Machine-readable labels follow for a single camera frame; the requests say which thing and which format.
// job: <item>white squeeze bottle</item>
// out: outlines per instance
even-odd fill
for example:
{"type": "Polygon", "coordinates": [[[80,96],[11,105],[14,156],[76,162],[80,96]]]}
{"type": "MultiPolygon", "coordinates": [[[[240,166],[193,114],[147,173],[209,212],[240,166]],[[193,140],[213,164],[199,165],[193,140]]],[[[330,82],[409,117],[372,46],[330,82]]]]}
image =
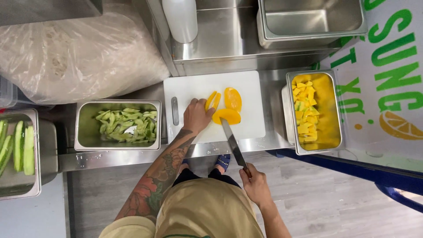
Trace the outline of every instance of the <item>white squeeze bottle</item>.
{"type": "Polygon", "coordinates": [[[197,37],[197,7],[195,0],[163,0],[163,11],[173,38],[190,43],[197,37]]]}

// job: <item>white cutting board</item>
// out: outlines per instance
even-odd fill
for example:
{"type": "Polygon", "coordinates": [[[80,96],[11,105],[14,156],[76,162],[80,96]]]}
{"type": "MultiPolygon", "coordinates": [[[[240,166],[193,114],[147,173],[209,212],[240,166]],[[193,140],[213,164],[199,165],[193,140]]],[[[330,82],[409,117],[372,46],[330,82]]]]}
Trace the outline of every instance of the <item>white cutting board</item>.
{"type": "MultiPolygon", "coordinates": [[[[227,87],[236,89],[241,95],[241,122],[231,125],[233,135],[237,140],[261,138],[266,135],[264,128],[263,104],[261,102],[260,82],[257,71],[233,72],[214,75],[196,75],[185,77],[170,77],[165,79],[166,121],[168,127],[168,142],[184,126],[184,112],[193,98],[207,99],[213,91],[222,94],[217,109],[225,108],[224,90],[227,87]],[[178,100],[179,125],[173,124],[172,98],[178,100]]],[[[193,144],[227,141],[223,127],[213,121],[203,130],[193,144]]]]}

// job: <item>tattooed arm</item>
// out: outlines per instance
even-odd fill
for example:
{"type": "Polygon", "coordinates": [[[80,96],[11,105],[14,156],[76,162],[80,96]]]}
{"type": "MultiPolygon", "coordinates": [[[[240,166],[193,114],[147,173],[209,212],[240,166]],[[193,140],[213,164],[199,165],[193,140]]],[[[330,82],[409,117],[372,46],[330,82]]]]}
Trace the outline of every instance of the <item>tattooed arm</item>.
{"type": "Polygon", "coordinates": [[[176,179],[188,148],[212,119],[214,109],[206,113],[205,103],[205,99],[192,99],[184,112],[184,127],[141,177],[115,221],[127,216],[144,216],[156,223],[160,206],[176,179]]]}

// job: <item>shirt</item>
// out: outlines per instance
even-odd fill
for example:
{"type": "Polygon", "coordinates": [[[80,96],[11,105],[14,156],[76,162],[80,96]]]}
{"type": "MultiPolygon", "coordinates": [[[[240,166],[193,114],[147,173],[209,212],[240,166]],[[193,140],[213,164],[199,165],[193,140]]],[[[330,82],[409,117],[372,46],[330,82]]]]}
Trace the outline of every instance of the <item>shirt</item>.
{"type": "Polygon", "coordinates": [[[244,190],[212,178],[189,180],[170,189],[156,226],[129,216],[108,225],[100,238],[262,238],[244,190]]]}

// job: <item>knife blade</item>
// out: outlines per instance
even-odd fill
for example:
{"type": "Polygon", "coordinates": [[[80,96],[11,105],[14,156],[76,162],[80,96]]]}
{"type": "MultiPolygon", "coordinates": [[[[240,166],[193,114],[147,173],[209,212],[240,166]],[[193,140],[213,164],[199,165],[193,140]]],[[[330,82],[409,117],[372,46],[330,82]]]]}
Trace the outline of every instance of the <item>knife blade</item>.
{"type": "Polygon", "coordinates": [[[220,121],[222,122],[223,131],[225,132],[226,138],[229,142],[229,147],[232,150],[233,155],[235,156],[236,162],[238,165],[242,166],[242,169],[245,171],[247,176],[251,178],[251,172],[248,169],[248,165],[244,160],[244,157],[241,154],[241,151],[239,150],[238,143],[236,142],[236,139],[232,133],[231,127],[229,126],[229,123],[226,119],[220,118],[220,121]]]}

